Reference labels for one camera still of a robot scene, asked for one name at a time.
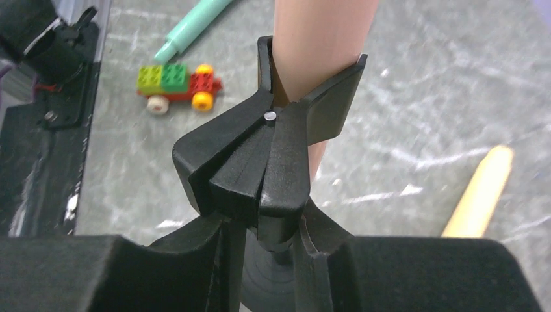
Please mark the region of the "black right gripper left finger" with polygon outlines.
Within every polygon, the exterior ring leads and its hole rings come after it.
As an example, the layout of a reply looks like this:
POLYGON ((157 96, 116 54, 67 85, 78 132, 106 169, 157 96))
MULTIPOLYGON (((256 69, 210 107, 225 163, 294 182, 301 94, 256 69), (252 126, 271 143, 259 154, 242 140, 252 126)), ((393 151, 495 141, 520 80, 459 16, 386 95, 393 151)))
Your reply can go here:
POLYGON ((2 311, 227 311, 222 220, 142 246, 120 235, 1 239, 2 311))

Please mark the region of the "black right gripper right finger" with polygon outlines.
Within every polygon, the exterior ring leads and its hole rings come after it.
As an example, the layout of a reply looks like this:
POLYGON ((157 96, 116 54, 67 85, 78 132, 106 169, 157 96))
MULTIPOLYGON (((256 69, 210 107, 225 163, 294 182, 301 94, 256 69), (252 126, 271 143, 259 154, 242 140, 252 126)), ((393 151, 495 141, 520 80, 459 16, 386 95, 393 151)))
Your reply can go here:
POLYGON ((294 237, 298 311, 540 311, 487 239, 356 237, 309 201, 294 237))

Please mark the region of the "black round-base mic stand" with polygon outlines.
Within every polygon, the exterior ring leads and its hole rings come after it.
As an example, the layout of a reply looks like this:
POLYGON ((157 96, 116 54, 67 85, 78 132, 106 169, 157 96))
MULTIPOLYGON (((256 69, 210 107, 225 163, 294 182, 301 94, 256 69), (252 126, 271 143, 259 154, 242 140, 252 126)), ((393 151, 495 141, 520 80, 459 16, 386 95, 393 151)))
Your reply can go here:
POLYGON ((202 216, 220 213, 255 233, 277 253, 293 252, 295 304, 315 281, 316 265, 294 241, 310 204, 311 144, 342 127, 367 56, 324 81, 299 101, 274 105, 272 38, 258 39, 254 95, 179 139, 173 161, 190 203, 202 216))

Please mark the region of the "pink toy microphone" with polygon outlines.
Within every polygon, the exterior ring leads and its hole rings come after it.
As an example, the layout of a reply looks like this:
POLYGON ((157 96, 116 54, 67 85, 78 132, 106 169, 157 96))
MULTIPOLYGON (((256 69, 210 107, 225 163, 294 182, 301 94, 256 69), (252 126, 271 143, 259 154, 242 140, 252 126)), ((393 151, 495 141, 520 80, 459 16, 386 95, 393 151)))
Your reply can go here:
POLYGON ((378 1, 276 1, 272 57, 280 105, 297 101, 355 64, 378 1))

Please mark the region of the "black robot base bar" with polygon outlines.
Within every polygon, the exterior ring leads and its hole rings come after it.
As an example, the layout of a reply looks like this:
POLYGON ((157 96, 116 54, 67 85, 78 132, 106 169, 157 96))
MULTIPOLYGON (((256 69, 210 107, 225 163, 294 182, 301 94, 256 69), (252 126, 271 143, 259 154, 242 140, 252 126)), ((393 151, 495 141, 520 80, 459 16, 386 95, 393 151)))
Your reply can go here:
POLYGON ((1 235, 71 235, 79 212, 109 1, 51 1, 21 62, 1 50, 1 235))

